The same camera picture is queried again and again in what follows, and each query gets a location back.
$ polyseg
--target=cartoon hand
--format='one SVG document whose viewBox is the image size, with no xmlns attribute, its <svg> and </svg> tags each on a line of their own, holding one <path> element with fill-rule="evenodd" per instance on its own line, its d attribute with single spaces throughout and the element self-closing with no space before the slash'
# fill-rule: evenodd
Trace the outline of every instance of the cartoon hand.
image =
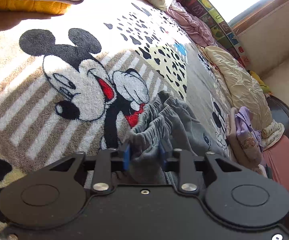
<svg viewBox="0 0 289 240">
<path fill-rule="evenodd" d="M 115 71 L 112 75 L 118 93 L 131 102 L 135 111 L 140 109 L 140 104 L 149 102 L 147 85 L 142 77 L 130 68 L 125 72 Z"/>
</svg>

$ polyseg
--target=cartoon character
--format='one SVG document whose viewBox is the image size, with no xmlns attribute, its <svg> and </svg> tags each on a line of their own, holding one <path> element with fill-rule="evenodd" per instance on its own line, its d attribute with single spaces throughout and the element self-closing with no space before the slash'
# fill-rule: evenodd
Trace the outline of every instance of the cartoon character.
<svg viewBox="0 0 289 240">
<path fill-rule="evenodd" d="M 55 105 L 56 113 L 69 120 L 92 122 L 104 117 L 104 144 L 118 146 L 116 120 L 121 111 L 131 127 L 149 102 L 147 86 L 136 70 L 108 74 L 91 53 L 101 51 L 100 42 L 89 32 L 72 28 L 69 39 L 75 46 L 55 44 L 48 30 L 28 30 L 19 39 L 21 49 L 43 58 L 44 74 L 62 100 Z"/>
</svg>

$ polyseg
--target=pink comforter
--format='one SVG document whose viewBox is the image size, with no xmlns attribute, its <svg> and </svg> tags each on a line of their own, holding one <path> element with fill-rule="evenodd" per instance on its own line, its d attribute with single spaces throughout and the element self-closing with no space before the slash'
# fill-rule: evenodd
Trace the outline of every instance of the pink comforter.
<svg viewBox="0 0 289 240">
<path fill-rule="evenodd" d="M 172 1 L 165 13 L 173 18 L 196 44 L 201 47 L 218 46 L 209 27 L 198 17 L 188 13 L 176 0 Z"/>
</svg>

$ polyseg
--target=metal screw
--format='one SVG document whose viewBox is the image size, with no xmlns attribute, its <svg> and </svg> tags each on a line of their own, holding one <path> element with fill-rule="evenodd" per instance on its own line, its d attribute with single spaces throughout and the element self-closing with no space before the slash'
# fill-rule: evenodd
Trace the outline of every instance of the metal screw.
<svg viewBox="0 0 289 240">
<path fill-rule="evenodd" d="M 185 184 L 182 184 L 181 188 L 184 191 L 195 191 L 198 187 L 192 183 L 185 183 Z"/>
<path fill-rule="evenodd" d="M 14 234 L 10 234 L 8 235 L 7 240 L 18 240 L 18 237 Z"/>
<path fill-rule="evenodd" d="M 96 191 L 105 191 L 109 188 L 109 185 L 103 182 L 99 182 L 93 185 L 93 189 Z"/>
<path fill-rule="evenodd" d="M 148 195 L 149 193 L 150 193 L 150 191 L 147 190 L 147 189 L 143 189 L 143 190 L 141 191 L 141 194 L 143 194 L 143 195 Z"/>
<path fill-rule="evenodd" d="M 276 234 L 276 235 L 274 235 L 274 236 L 272 237 L 271 240 L 283 240 L 283 236 L 280 235 L 280 234 Z"/>
</svg>

